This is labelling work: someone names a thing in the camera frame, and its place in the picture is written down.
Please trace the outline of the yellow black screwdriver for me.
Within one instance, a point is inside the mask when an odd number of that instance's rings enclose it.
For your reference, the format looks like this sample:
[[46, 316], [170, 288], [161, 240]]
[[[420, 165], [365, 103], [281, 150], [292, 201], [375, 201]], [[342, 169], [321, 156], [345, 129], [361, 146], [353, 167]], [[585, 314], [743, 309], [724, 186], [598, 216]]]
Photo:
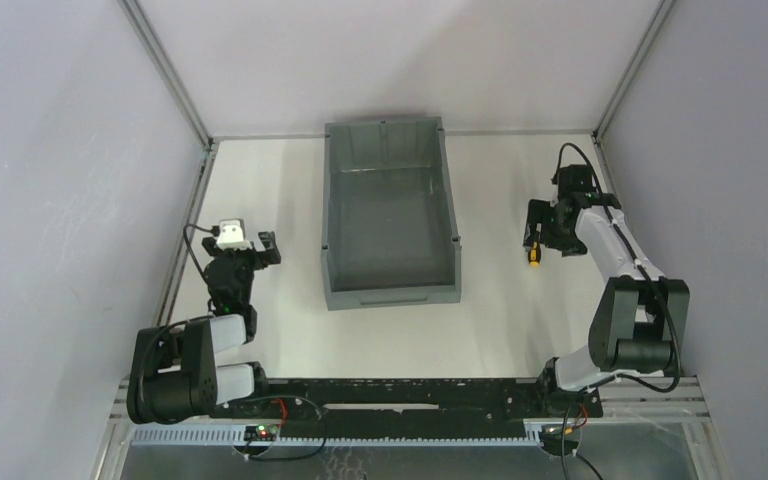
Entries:
[[532, 267], [539, 266], [542, 258], [542, 250], [538, 242], [534, 242], [529, 249], [529, 265]]

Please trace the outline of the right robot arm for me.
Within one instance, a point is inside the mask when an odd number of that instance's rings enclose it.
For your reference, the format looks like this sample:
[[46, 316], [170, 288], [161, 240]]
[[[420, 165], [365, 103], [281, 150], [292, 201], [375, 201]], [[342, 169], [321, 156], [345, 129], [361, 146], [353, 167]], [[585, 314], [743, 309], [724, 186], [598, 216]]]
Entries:
[[523, 247], [533, 266], [543, 249], [589, 255], [604, 283], [586, 344], [548, 360], [538, 378], [547, 407], [580, 402], [616, 380], [657, 393], [679, 386], [689, 287], [667, 277], [642, 252], [614, 195], [530, 200]]

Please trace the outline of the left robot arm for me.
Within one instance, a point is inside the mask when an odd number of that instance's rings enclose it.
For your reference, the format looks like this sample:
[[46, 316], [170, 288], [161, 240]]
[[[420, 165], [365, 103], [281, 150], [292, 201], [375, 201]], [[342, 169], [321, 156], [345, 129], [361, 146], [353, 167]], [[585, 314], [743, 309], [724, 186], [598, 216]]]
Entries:
[[258, 235], [263, 247], [232, 243], [219, 231], [202, 241], [210, 262], [202, 269], [207, 314], [142, 329], [135, 341], [126, 395], [136, 424], [174, 424], [211, 415], [226, 403], [265, 393], [257, 361], [221, 366], [219, 353], [254, 340], [257, 311], [251, 303], [256, 272], [281, 262], [276, 235]]

